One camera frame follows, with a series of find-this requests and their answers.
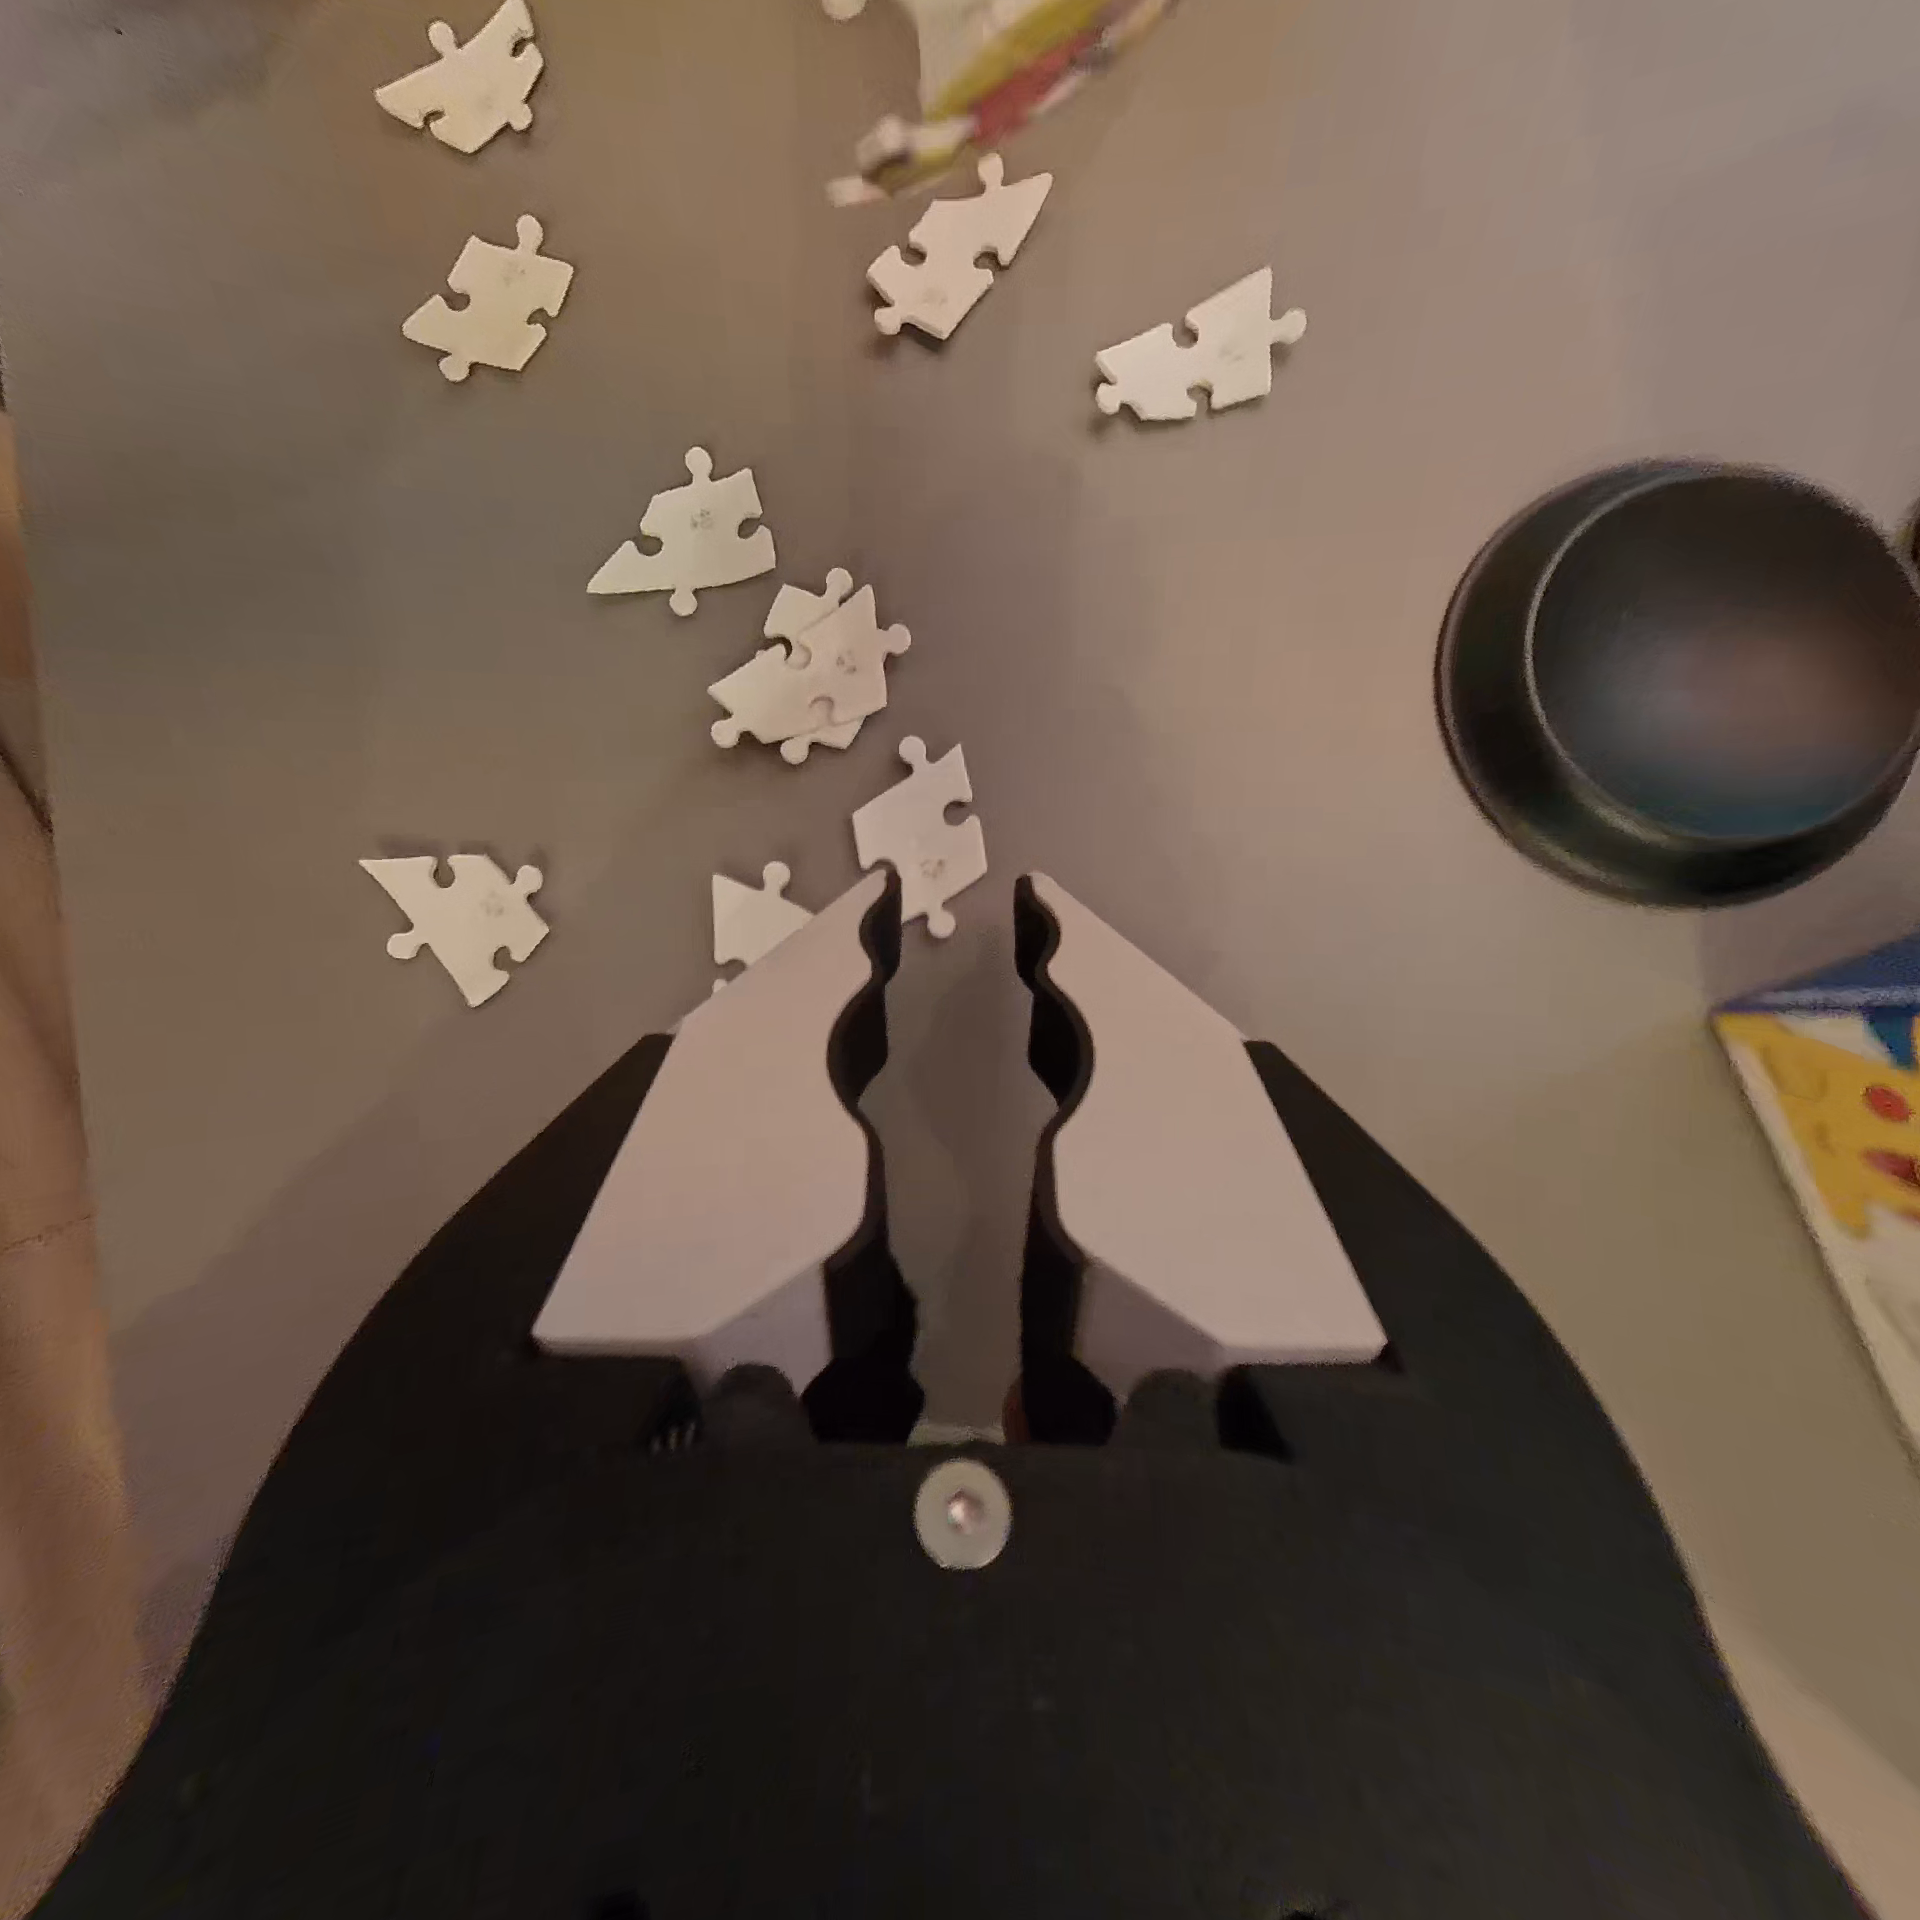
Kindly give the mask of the printed puzzle box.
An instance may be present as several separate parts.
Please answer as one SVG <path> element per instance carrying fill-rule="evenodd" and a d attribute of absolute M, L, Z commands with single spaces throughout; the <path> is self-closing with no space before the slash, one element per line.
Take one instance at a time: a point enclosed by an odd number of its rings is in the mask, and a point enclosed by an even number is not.
<path fill-rule="evenodd" d="M 1712 1010 L 1907 1449 L 1919 1451 L 1919 935 Z"/>

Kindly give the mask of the black round ball stand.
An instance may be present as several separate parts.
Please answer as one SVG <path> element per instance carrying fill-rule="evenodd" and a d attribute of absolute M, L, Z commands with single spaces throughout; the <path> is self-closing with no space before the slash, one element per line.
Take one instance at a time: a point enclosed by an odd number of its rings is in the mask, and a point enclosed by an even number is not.
<path fill-rule="evenodd" d="M 1787 470 L 1592 470 L 1465 567 L 1432 693 L 1464 791 L 1543 873 L 1763 900 L 1852 855 L 1916 773 L 1916 567 Z"/>

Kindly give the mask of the single white puzzle piece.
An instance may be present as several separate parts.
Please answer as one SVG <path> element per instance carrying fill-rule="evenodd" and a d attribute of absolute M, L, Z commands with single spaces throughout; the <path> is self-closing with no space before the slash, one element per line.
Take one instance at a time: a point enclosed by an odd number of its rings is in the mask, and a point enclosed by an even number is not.
<path fill-rule="evenodd" d="M 923 922 L 929 937 L 944 942 L 956 932 L 954 899 L 991 875 L 986 829 L 975 813 L 950 818 L 975 802 L 961 745 L 935 759 L 922 735 L 903 735 L 898 759 L 906 777 L 851 818 L 856 855 L 864 871 L 891 867 L 900 918 Z"/>

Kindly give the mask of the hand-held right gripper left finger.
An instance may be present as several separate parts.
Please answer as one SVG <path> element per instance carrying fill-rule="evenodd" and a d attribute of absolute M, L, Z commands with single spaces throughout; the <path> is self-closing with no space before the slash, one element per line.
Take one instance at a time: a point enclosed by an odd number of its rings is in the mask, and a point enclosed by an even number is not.
<path fill-rule="evenodd" d="M 922 1418 L 919 1309 L 860 1099 L 886 1068 L 903 886 L 864 879 L 686 1015 L 534 1325 L 562 1358 L 777 1374 L 828 1442 Z"/>

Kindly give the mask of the puzzle pieces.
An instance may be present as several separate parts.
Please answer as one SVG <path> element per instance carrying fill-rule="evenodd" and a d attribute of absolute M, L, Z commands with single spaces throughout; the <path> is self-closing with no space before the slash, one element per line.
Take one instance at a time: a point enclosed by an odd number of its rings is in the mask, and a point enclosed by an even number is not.
<path fill-rule="evenodd" d="M 433 18 L 423 41 L 426 62 L 372 87 L 391 121 L 459 155 L 534 130 L 544 47 L 530 5 L 494 5 L 470 37 Z M 1002 147 L 966 166 L 975 187 L 929 202 L 906 239 L 866 270 L 883 341 L 912 330 L 947 346 L 1042 214 L 1052 174 L 1011 178 Z M 465 239 L 444 285 L 402 321 L 401 337 L 433 353 L 447 381 L 481 369 L 518 375 L 544 346 L 575 277 L 575 266 L 550 252 L 543 220 L 521 213 L 506 244 L 481 233 Z M 1279 354 L 1297 347 L 1306 327 L 1302 307 L 1274 307 L 1270 268 L 1241 275 L 1179 322 L 1100 347 L 1095 406 L 1105 419 L 1174 425 L 1262 399 Z M 776 574 L 777 537 L 754 470 L 718 470 L 700 445 L 686 451 L 684 469 L 647 500 L 634 537 L 599 563 L 591 595 L 662 597 L 674 618 L 692 618 L 705 595 Z M 890 670 L 908 644 L 908 626 L 883 625 L 875 590 L 847 567 L 831 569 L 819 590 L 783 582 L 759 650 L 708 685 L 714 747 L 750 740 L 790 765 L 806 765 L 816 749 L 848 749 L 890 703 Z M 402 911 L 390 955 L 433 954 L 470 1006 L 492 1002 L 547 937 L 538 867 L 506 871 L 471 850 L 371 855 L 359 867 Z"/>

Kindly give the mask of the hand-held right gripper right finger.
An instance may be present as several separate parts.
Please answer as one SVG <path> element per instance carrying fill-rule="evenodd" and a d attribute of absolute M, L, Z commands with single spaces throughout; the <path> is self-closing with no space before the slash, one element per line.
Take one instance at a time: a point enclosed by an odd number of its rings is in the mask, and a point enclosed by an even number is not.
<path fill-rule="evenodd" d="M 1015 884 L 1027 1061 L 1055 1099 L 1020 1273 L 1024 1439 L 1105 1445 L 1142 1383 L 1387 1347 L 1249 1037 L 1062 882 Z"/>

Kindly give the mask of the partly built puzzle ball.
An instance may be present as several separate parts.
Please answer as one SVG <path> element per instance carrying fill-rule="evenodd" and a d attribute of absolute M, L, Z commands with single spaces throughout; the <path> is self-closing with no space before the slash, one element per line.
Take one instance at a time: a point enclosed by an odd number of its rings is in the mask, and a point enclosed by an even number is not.
<path fill-rule="evenodd" d="M 919 194 L 1000 148 L 1107 76 L 1178 13 L 1175 2 L 896 2 L 912 29 L 919 101 L 888 111 L 826 187 L 835 209 Z"/>

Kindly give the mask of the person's beige clothing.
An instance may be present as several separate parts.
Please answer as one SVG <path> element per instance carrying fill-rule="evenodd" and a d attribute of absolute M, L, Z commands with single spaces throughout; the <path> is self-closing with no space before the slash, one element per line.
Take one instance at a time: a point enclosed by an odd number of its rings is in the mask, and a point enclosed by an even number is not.
<path fill-rule="evenodd" d="M 16 438 L 2 421 L 2 1916 L 58 1878 L 148 1725 Z"/>

